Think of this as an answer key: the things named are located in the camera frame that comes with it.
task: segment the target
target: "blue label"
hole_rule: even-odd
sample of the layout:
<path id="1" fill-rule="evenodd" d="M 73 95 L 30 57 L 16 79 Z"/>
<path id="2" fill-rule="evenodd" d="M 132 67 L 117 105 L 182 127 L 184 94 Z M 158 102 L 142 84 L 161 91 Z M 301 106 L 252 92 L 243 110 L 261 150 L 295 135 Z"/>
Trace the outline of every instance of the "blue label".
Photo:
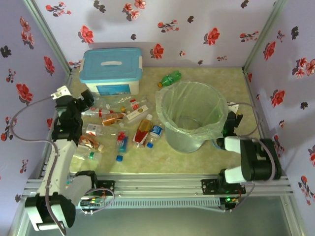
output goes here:
<path id="1" fill-rule="evenodd" d="M 161 127 L 155 125 L 155 126 L 153 126 L 151 132 L 161 136 L 162 135 L 162 131 L 163 131 L 163 129 Z"/>
<path id="2" fill-rule="evenodd" d="M 98 85 L 96 88 L 101 96 L 131 94 L 129 85 Z"/>

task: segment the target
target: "gray cable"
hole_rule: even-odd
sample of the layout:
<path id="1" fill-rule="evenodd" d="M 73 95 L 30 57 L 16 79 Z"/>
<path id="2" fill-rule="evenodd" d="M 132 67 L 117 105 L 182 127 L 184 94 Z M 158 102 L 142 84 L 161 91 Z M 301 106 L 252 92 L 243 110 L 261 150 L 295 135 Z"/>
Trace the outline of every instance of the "gray cable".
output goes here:
<path id="1" fill-rule="evenodd" d="M 54 149 L 55 149 L 55 158 L 54 158 L 53 165 L 52 165 L 52 167 L 51 167 L 51 170 L 50 170 L 49 175 L 48 175 L 48 178 L 47 178 L 46 192 L 45 192 L 45 204 L 46 204 L 48 213 L 50 214 L 51 218 L 54 220 L 54 222 L 55 222 L 56 225 L 58 226 L 58 228 L 59 228 L 61 234 L 62 234 L 63 236 L 66 236 L 66 230 L 65 230 L 65 228 L 63 227 L 63 225 L 62 225 L 62 224 L 58 221 L 58 219 L 56 218 L 55 214 L 53 213 L 53 211 L 52 211 L 52 209 L 51 209 L 50 203 L 49 203 L 49 185 L 50 185 L 51 177 L 52 177 L 52 174 L 53 174 L 53 172 L 54 172 L 54 169 L 55 169 L 55 166 L 56 166 L 56 162 L 57 162 L 57 159 L 58 159 L 58 156 L 59 156 L 58 147 L 57 147 L 57 145 L 56 145 L 53 141 L 51 141 L 51 140 L 46 140 L 46 139 L 30 140 L 30 139 L 21 138 L 21 137 L 18 136 L 18 135 L 14 132 L 14 130 L 13 130 L 13 122 L 14 122 L 15 118 L 16 118 L 20 113 L 22 113 L 26 108 L 29 108 L 29 107 L 31 107 L 31 106 L 33 106 L 33 105 L 39 103 L 39 102 L 42 102 L 42 101 L 45 101 L 45 100 L 48 100 L 48 99 L 51 99 L 51 97 L 49 96 L 49 97 L 43 98 L 43 99 L 41 99 L 41 100 L 39 100 L 39 101 L 36 101 L 36 102 L 31 103 L 29 106 L 26 106 L 26 107 L 22 108 L 22 109 L 21 109 L 17 114 L 15 114 L 14 117 L 12 118 L 11 123 L 10 123 L 10 130 L 11 130 L 12 134 L 13 134 L 16 138 L 18 138 L 18 139 L 20 139 L 20 140 L 22 140 L 22 141 L 24 141 L 24 142 L 28 142 L 28 143 L 41 143 L 41 142 L 44 142 L 44 143 L 49 143 L 49 144 L 51 144 L 52 147 L 54 147 Z"/>

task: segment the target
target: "white plastic box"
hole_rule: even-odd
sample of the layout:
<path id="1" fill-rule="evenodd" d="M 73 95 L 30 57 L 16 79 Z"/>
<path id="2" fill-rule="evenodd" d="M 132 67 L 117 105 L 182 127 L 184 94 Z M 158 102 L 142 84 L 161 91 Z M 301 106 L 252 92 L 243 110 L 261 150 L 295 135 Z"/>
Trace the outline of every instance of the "white plastic box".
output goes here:
<path id="1" fill-rule="evenodd" d="M 80 81 L 94 95 L 137 95 L 142 77 L 139 48 L 88 50 L 80 67 Z"/>

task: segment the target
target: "green plastic bottle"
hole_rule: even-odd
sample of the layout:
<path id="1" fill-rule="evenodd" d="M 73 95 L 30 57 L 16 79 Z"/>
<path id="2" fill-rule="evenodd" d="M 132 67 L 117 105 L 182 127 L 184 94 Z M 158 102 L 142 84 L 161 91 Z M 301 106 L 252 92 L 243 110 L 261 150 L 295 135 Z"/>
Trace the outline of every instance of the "green plastic bottle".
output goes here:
<path id="1" fill-rule="evenodd" d="M 182 74 L 178 70 L 175 70 L 171 74 L 165 76 L 161 80 L 161 82 L 157 84 L 157 86 L 159 86 L 160 88 L 164 86 L 170 86 L 176 81 L 179 81 L 181 78 L 182 78 Z"/>

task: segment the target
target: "blue lid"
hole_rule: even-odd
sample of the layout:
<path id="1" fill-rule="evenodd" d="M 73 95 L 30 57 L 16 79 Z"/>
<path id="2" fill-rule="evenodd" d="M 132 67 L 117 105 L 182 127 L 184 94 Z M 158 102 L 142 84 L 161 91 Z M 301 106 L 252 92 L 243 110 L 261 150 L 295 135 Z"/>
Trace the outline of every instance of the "blue lid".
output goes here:
<path id="1" fill-rule="evenodd" d="M 148 147 L 148 148 L 153 148 L 153 143 L 148 143 L 148 144 L 147 144 L 147 147 Z"/>
<path id="2" fill-rule="evenodd" d="M 138 81 L 142 77 L 139 48 L 105 48 L 84 53 L 80 71 L 82 83 Z"/>
<path id="3" fill-rule="evenodd" d="M 116 156 L 116 161 L 123 161 L 123 156 L 117 155 Z"/>

